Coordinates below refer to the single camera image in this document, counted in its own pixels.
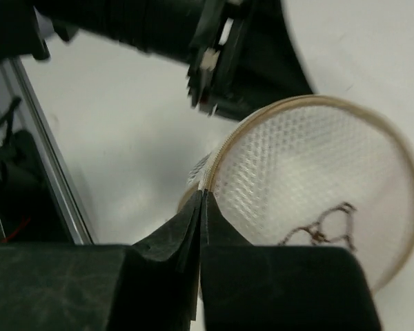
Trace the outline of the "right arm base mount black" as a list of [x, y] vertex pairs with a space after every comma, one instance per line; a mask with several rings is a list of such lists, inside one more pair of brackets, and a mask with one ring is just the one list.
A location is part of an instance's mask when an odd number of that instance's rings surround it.
[[20, 103], [21, 98], [14, 97], [0, 116], [0, 243], [70, 243], [32, 135], [13, 128]]

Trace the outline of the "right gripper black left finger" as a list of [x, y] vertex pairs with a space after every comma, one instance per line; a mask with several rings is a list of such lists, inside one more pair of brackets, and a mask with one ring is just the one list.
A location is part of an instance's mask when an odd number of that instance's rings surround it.
[[0, 330], [188, 330], [201, 200], [134, 245], [0, 245]]

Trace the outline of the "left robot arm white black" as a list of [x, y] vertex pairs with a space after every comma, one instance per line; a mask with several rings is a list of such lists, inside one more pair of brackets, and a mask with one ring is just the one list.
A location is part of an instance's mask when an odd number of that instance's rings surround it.
[[63, 41], [85, 30], [186, 64], [191, 103], [208, 114], [239, 121], [313, 91], [279, 1], [0, 1], [0, 61], [49, 58], [39, 15]]

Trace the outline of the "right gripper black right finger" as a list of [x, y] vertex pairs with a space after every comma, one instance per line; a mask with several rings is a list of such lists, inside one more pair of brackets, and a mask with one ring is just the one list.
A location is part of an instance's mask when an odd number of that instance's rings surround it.
[[366, 277], [343, 248], [256, 246], [211, 192], [200, 212], [200, 283], [207, 330], [380, 330]]

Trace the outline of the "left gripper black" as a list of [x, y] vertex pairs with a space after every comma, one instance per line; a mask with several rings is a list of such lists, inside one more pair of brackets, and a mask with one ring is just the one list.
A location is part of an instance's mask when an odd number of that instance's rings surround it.
[[238, 121], [275, 101], [313, 93], [281, 1], [204, 2], [190, 42], [192, 107]]

